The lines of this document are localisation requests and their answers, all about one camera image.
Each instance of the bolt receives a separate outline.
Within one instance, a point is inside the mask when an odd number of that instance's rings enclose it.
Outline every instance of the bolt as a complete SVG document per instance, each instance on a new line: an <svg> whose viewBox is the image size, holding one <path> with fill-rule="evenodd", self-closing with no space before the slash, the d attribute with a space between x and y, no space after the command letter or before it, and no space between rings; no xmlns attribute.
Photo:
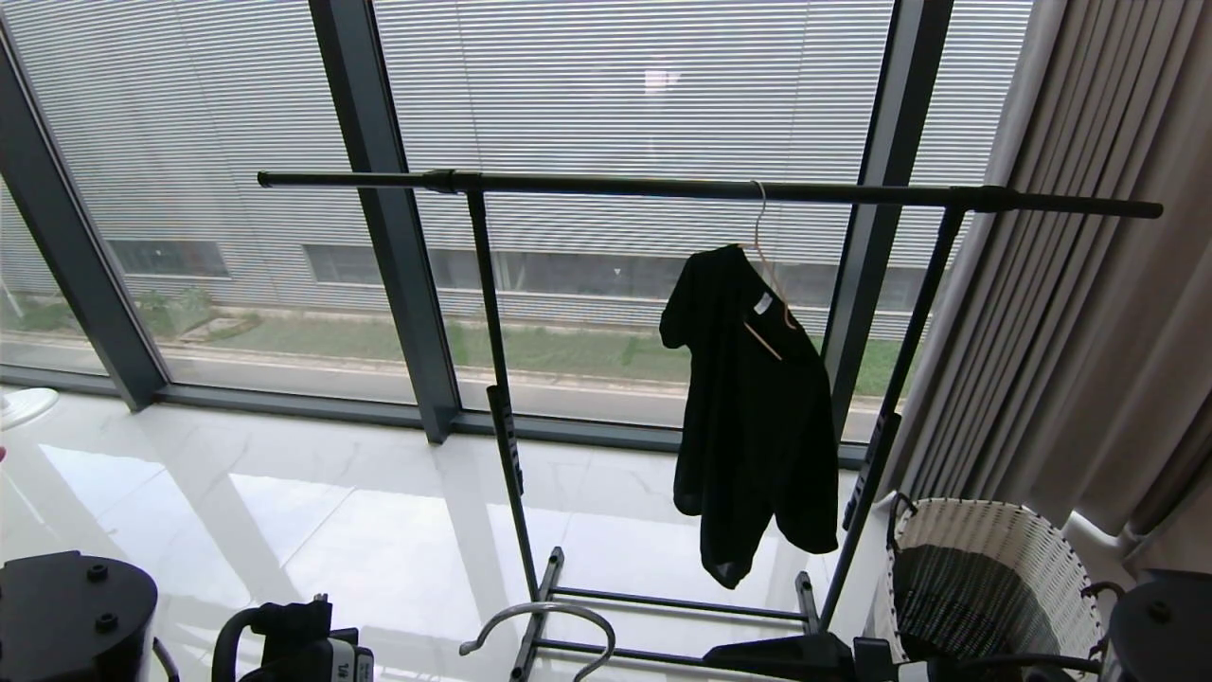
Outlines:
<svg viewBox="0 0 1212 682"><path fill-rule="evenodd" d="M109 612L105 612L97 617L97 620L96 623L93 623L93 626L97 627L97 632L110 632L115 627L118 627L118 617Z"/></svg>
<svg viewBox="0 0 1212 682"><path fill-rule="evenodd" d="M1145 609L1145 613L1149 614L1149 618L1151 618L1154 623L1170 623L1171 613L1166 602L1153 602L1149 604L1149 608Z"/></svg>

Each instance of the clothes rack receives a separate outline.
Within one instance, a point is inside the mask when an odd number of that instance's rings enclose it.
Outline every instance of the clothes rack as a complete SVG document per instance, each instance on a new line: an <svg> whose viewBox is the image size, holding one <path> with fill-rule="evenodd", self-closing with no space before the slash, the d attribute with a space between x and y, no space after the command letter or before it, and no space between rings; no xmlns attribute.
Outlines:
<svg viewBox="0 0 1212 682"><path fill-rule="evenodd" d="M884 475L884 468L896 440L901 415L896 407L909 376L909 367L921 339L926 317L938 291L947 259L959 234L965 213L1001 212L1012 210L1042 210L1070 213L1088 213L1119 217L1155 218L1161 214L1160 204L1119 199L1085 196L1059 196L1051 194L1021 193L1005 187L865 187L848 184L808 184L793 182L764 182L761 187L751 180L703 180L664 179L588 174L510 174L481 173L475 171L436 170L422 173L368 173L368 172L267 172L257 173L262 187L319 185L358 188L416 188L446 194L464 194L471 216L475 237L476 262L480 286L487 316L488 339L492 350L492 367L496 385L488 388L501 465L514 518L518 545L521 552L526 588L532 602L550 602L556 597L578 600L624 602L658 606L671 609L702 611L728 615L745 615L785 620L799 624L806 634L828 629L837 607L841 589L850 572L858 540L868 512L875 502L875 493ZM893 366L887 392L880 407L876 428L868 446L863 468L854 491L846 506L842 527L847 531L837 567L829 584L823 613L817 615L812 586L807 574L800 572L795 590L800 611L797 613L772 609L714 604L685 600L669 600L645 595L627 595L598 590L565 588L559 584L564 566L564 551L556 546L548 557L542 579L536 573L526 514L522 508L521 463L514 431L513 408L509 399L509 377L505 367L504 343L501 329L501 311L497 305L497 287L492 271L488 222L485 193L542 193L542 194L625 194L642 196L678 196L693 199L765 199L768 201L812 201L830 204L892 204L902 206L938 206L944 208L938 236L922 277L917 299L914 303L905 328L904 339ZM581 653L600 653L601 646L565 642L543 637L545 613L531 615L522 637L518 658L510 671L511 681L525 681L530 676L534 657L539 649ZM653 663L715 667L702 658L614 649L614 658L636 659Z"/></svg>

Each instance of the black t-shirt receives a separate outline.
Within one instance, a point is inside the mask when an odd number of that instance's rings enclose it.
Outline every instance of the black t-shirt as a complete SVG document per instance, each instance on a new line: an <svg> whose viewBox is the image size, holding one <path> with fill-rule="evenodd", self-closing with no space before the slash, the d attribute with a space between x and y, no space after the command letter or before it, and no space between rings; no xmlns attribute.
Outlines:
<svg viewBox="0 0 1212 682"><path fill-rule="evenodd" d="M661 315L691 351L674 504L702 515L703 567L736 588L776 517L795 546L837 549L837 443L829 377L804 327L744 251L694 253Z"/></svg>

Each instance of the sheer curtain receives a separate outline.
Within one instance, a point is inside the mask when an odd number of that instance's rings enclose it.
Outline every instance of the sheer curtain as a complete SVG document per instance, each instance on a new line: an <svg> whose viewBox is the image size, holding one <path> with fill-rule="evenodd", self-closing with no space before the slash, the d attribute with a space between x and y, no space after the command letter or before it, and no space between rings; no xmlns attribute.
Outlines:
<svg viewBox="0 0 1212 682"><path fill-rule="evenodd" d="M1207 458L1212 17L1179 0L1041 5L990 179L1166 214L978 220L887 486L1147 533Z"/></svg>

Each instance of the white wicker basket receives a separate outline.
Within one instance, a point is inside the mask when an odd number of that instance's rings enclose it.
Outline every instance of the white wicker basket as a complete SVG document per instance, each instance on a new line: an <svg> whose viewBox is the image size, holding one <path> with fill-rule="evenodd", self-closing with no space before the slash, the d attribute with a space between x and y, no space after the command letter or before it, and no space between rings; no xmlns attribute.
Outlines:
<svg viewBox="0 0 1212 682"><path fill-rule="evenodd" d="M894 523L868 632L887 640L896 660L909 660L903 640L910 638L911 649L927 642L957 658L1087 658L1100 642L1098 606L1082 591L1090 586L1086 568L1060 532L1031 510L933 498Z"/></svg>

